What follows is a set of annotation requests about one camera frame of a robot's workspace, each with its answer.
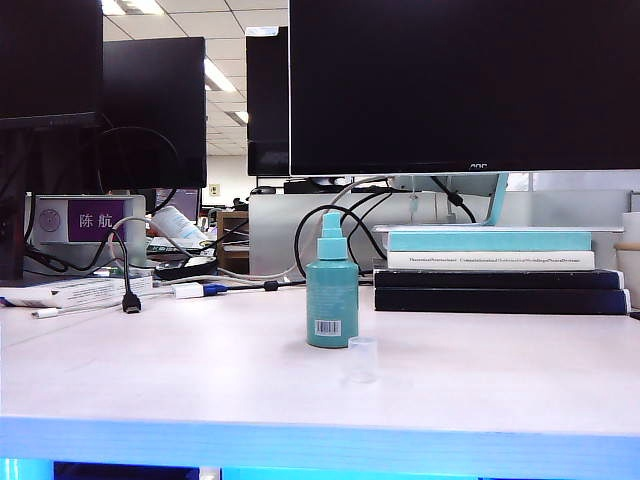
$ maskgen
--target barcode label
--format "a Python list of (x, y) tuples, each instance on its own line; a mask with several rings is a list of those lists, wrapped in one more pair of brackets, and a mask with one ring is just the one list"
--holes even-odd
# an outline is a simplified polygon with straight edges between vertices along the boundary
[(316, 335), (320, 337), (339, 337), (342, 335), (342, 321), (316, 320)]

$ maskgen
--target plastic cup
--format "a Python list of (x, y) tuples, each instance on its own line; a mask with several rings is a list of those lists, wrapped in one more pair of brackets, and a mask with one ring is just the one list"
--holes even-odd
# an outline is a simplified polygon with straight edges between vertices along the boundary
[(378, 378), (378, 340), (351, 337), (348, 345), (347, 377), (357, 383), (371, 383)]

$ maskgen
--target stack of books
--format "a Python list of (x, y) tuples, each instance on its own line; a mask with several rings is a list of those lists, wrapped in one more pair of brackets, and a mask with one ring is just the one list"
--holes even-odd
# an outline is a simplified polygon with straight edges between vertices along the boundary
[(620, 272), (595, 268), (591, 232), (434, 227), (392, 231), (374, 268), (386, 311), (624, 315)]

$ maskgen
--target purple name sign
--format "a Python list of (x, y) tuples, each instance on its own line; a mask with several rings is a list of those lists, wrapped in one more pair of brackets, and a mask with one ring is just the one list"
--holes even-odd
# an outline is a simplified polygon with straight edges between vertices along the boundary
[[(107, 231), (124, 218), (124, 200), (69, 200), (69, 241), (101, 242)], [(124, 238), (124, 230), (118, 228)]]

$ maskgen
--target ceiling light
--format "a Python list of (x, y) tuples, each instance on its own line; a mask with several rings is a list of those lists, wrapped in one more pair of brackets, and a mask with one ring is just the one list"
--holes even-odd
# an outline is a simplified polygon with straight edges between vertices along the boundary
[(247, 112), (235, 112), (235, 114), (238, 115), (244, 123), (249, 123), (249, 114)]
[(215, 83), (221, 90), (224, 90), (225, 92), (236, 91), (236, 87), (227, 80), (227, 77), (225, 77), (223, 73), (218, 70), (218, 67), (216, 67), (208, 58), (204, 59), (204, 73), (207, 78)]
[(164, 15), (164, 10), (156, 3), (156, 0), (122, 0), (132, 9), (140, 10), (146, 15)]
[(116, 3), (116, 0), (102, 0), (102, 13), (105, 15), (125, 15), (126, 12)]
[(276, 37), (280, 27), (247, 27), (244, 34), (247, 37)]

